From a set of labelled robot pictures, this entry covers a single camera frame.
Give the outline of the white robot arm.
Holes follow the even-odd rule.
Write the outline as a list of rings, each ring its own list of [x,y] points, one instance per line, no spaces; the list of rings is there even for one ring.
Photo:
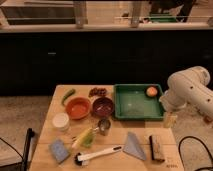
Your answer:
[[[213,90],[209,71],[202,66],[190,67],[168,77],[168,89],[160,96],[165,113],[163,126],[171,128],[177,119],[175,111],[184,109],[188,103],[194,105],[204,116],[213,119]]]

